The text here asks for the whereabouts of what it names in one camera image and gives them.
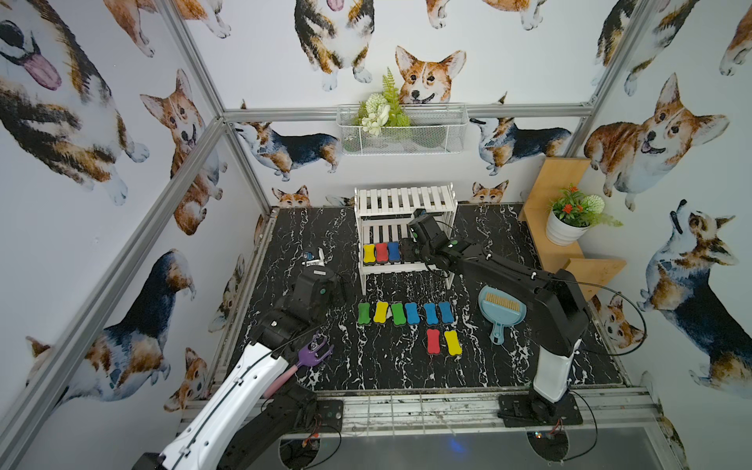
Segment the green eraser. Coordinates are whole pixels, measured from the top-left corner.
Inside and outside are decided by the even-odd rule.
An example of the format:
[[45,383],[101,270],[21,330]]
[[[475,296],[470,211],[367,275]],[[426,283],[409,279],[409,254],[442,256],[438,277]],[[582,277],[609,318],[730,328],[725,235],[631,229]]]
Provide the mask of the green eraser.
[[391,313],[395,325],[401,326],[407,323],[407,317],[405,316],[405,307],[402,303],[391,304]]
[[364,326],[371,323],[370,303],[358,304],[358,325]]

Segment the teal dustpan with brush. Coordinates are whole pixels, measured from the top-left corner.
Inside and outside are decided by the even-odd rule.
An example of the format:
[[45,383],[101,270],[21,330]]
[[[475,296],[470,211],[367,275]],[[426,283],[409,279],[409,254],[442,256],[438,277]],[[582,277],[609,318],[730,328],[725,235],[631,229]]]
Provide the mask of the teal dustpan with brush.
[[492,325],[491,342],[500,346],[504,342],[504,329],[521,323],[527,313],[524,303],[491,286],[484,286],[478,298],[483,317]]

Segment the white plant pot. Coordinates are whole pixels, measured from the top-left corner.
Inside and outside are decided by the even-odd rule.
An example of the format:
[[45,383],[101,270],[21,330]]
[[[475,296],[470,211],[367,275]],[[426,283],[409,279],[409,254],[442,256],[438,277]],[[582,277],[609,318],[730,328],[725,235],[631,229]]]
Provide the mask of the white plant pot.
[[546,238],[554,245],[566,247],[578,242],[588,232],[587,227],[575,227],[561,221],[553,211],[546,221]]

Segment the yellow eraser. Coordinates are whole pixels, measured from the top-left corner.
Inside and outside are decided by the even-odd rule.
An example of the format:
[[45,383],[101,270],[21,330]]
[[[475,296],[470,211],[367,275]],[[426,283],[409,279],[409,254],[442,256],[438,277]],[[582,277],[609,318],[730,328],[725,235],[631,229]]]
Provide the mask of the yellow eraser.
[[376,264],[374,244],[366,244],[363,246],[363,263],[367,266],[368,264]]
[[446,346],[448,347],[448,353],[451,356],[461,356],[462,355],[462,346],[460,345],[458,334],[456,331],[445,331],[444,332],[445,340],[446,340]]
[[387,320],[390,305],[387,302],[378,302],[376,304],[376,311],[373,317],[373,322],[378,324],[384,324]]

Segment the wooden corner shelf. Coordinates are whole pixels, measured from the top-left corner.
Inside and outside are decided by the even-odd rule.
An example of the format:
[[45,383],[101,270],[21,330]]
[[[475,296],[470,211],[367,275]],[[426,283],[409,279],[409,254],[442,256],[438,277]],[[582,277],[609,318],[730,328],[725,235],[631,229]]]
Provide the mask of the wooden corner shelf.
[[587,230],[559,221],[551,211],[551,204],[562,195],[561,191],[580,183],[588,167],[586,159],[545,159],[520,215],[521,221],[528,224],[542,268],[572,273],[586,300],[627,265],[621,258],[587,257],[579,245]]

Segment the light blue eraser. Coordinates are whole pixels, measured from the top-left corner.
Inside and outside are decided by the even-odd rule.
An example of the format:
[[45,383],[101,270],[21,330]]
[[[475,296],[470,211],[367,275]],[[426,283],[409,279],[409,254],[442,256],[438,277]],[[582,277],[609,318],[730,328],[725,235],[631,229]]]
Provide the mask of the light blue eraser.
[[424,311],[425,311],[426,323],[428,325],[437,325],[440,323],[435,304],[426,303],[424,305]]
[[450,325],[456,322],[454,313],[452,312],[452,304],[450,302],[442,302],[438,304],[441,321],[443,324]]
[[407,323],[409,325],[417,325],[420,323],[417,303],[406,303],[405,315],[407,316]]

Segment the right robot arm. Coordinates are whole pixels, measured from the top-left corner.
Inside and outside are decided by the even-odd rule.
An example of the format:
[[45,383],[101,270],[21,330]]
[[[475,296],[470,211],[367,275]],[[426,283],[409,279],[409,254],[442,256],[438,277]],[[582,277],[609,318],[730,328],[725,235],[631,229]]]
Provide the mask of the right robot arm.
[[482,285],[484,294],[517,301],[533,329],[539,359],[530,408],[551,419],[568,392],[575,352],[588,329],[587,303],[575,276],[565,269],[551,273],[527,268],[486,250],[481,244],[452,239],[430,213],[417,210],[407,225],[419,260]]

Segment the purple pink garden fork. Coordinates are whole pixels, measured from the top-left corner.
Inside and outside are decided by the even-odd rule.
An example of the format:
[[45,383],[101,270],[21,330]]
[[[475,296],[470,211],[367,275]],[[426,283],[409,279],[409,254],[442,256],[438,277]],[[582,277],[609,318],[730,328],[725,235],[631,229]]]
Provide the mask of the purple pink garden fork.
[[318,366],[331,356],[334,347],[329,344],[328,338],[320,333],[316,333],[307,346],[303,347],[298,354],[298,361],[280,375],[264,392],[262,397],[265,400],[271,399],[276,392],[282,388],[301,368],[313,368]]

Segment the red eraser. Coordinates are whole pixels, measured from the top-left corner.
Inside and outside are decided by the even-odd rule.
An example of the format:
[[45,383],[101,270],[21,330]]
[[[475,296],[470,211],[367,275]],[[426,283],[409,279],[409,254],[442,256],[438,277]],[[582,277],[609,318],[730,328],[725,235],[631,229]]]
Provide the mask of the red eraser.
[[436,356],[441,353],[441,332],[438,329],[427,329],[427,353]]
[[374,245],[375,260],[378,264],[387,264],[389,262],[389,249],[387,243],[379,243]]

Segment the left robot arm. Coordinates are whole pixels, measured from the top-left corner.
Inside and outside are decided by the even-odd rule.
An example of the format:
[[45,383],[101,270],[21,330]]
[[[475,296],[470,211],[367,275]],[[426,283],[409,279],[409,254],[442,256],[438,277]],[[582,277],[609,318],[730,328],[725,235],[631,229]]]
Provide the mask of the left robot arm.
[[293,377],[333,353],[319,330],[344,299],[342,279],[323,254],[306,254],[292,290],[262,315],[215,395],[170,444],[142,454],[135,468],[243,469],[301,420],[315,417],[315,393]]

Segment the green potted plant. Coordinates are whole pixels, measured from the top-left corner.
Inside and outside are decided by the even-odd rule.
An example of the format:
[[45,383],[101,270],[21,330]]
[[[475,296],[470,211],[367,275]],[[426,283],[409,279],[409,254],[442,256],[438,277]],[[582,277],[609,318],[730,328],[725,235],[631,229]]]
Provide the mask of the green potted plant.
[[623,223],[609,215],[605,208],[603,197],[585,194],[575,185],[562,188],[561,196],[550,205],[554,217],[572,227],[622,226]]

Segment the white wooden two-tier shelf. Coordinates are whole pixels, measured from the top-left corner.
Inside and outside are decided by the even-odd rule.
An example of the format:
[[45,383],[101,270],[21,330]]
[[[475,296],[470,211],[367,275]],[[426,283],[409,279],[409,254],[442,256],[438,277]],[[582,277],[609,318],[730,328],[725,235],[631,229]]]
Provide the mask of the white wooden two-tier shelf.
[[401,242],[409,239],[407,224],[413,212],[425,209],[438,219],[454,225],[458,200],[451,183],[432,186],[357,189],[354,192],[354,216],[358,235],[358,274],[360,288],[366,292],[367,278],[377,274],[426,271],[421,262],[401,252],[396,264],[363,263],[363,246]]

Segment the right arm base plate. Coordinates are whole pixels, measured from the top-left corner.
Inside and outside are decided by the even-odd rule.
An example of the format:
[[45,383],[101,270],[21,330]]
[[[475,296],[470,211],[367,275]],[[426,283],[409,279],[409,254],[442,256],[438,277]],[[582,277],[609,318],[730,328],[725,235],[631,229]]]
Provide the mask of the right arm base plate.
[[584,419],[575,398],[566,392],[560,401],[550,403],[537,392],[526,394],[500,395],[499,417],[506,427],[532,427],[581,425]]

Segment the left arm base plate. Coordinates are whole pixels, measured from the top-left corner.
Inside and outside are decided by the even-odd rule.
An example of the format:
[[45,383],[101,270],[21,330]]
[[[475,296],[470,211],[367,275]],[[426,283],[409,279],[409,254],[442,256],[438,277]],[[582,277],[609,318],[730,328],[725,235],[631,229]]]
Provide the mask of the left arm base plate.
[[342,431],[345,403],[340,399],[316,399],[304,406],[298,428],[307,434]]

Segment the artificial fern and flowers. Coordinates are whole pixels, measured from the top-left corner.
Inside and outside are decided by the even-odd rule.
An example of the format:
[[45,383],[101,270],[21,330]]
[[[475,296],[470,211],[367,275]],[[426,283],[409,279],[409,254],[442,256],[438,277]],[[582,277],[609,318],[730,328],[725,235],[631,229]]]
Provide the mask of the artificial fern and flowers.
[[360,103],[354,125],[374,137],[385,134],[388,128],[411,126],[410,118],[401,105],[395,76],[390,69],[382,76],[382,91],[370,94]]

